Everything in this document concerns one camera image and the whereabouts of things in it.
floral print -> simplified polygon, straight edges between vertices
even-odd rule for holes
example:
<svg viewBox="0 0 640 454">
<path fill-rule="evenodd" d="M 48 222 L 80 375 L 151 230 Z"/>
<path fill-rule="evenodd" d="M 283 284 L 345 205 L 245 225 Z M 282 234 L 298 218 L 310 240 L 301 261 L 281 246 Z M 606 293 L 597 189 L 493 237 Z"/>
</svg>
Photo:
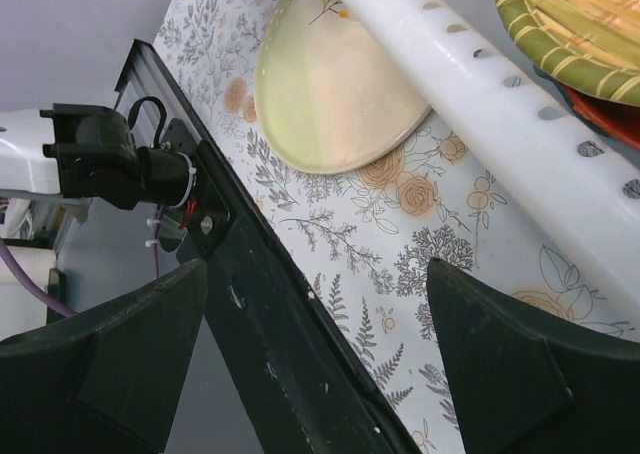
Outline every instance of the floral print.
<svg viewBox="0 0 640 454">
<path fill-rule="evenodd" d="M 154 46 L 423 452 L 464 451 L 425 292 L 433 257 L 569 322 L 635 339 L 437 113 L 355 172 L 303 174 L 278 159 L 253 100 L 275 2 L 173 0 Z M 344 6 L 334 8 L 326 15 Z"/>
</svg>

gray wall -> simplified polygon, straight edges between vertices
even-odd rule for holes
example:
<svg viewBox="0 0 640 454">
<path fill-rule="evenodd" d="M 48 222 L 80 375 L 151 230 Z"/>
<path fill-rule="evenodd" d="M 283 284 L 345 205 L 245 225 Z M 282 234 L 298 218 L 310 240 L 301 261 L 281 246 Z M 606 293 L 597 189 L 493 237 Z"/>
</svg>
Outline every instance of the gray wall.
<svg viewBox="0 0 640 454">
<path fill-rule="evenodd" d="M 132 39 L 153 41 L 171 0 L 0 0 L 0 112 L 113 105 Z"/>
</svg>

woven basket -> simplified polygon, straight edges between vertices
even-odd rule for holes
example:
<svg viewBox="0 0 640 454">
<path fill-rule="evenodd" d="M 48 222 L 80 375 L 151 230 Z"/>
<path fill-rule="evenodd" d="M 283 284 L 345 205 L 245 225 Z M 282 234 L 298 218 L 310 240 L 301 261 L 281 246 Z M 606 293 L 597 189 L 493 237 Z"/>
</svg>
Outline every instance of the woven basket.
<svg viewBox="0 0 640 454">
<path fill-rule="evenodd" d="M 640 106 L 640 0 L 496 0 L 518 48 L 589 96 Z"/>
</svg>

screw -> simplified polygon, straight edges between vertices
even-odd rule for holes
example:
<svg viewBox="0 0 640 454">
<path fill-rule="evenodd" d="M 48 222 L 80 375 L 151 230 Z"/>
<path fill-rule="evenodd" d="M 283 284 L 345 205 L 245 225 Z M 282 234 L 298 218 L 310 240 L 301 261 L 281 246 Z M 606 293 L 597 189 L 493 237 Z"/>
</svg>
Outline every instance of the screw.
<svg viewBox="0 0 640 454">
<path fill-rule="evenodd" d="M 200 229 L 202 229 L 202 233 L 206 236 L 213 230 L 213 219 L 209 216 L 205 216 L 200 223 Z"/>
</svg>

purple cable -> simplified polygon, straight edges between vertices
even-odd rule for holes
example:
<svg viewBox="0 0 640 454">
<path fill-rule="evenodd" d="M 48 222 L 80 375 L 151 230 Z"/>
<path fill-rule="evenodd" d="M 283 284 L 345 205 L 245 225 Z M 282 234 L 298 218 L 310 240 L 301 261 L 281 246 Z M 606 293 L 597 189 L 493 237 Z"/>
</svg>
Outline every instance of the purple cable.
<svg viewBox="0 0 640 454">
<path fill-rule="evenodd" d="M 160 224 L 162 222 L 162 218 L 164 217 L 164 213 L 167 211 L 166 206 L 158 206 L 156 208 L 155 220 L 159 221 L 153 225 L 153 237 L 152 240 L 157 241 L 158 236 L 160 234 Z M 160 278 L 160 256 L 158 254 L 158 244 L 151 244 L 151 255 L 153 256 L 153 277 L 154 279 Z"/>
<path fill-rule="evenodd" d="M 18 282 L 22 284 L 22 287 L 24 287 L 27 291 L 33 294 L 38 300 L 44 302 L 47 305 L 47 307 L 53 309 L 58 314 L 64 317 L 71 317 L 74 314 L 76 314 L 76 311 L 65 306 L 57 299 L 54 299 L 53 297 L 51 297 L 49 294 L 47 294 L 42 289 L 40 289 L 35 282 L 31 280 L 29 275 L 26 272 L 24 272 L 24 269 L 20 267 L 20 264 L 18 264 L 18 261 L 16 261 L 16 258 L 13 257 L 13 254 L 11 254 L 11 251 L 9 250 L 9 248 L 4 243 L 4 240 L 1 237 L 0 237 L 0 259 L 4 261 L 4 263 L 7 265 L 7 268 L 9 268 L 9 271 L 11 271 L 11 274 L 13 274 L 14 277 L 18 280 Z"/>
</svg>

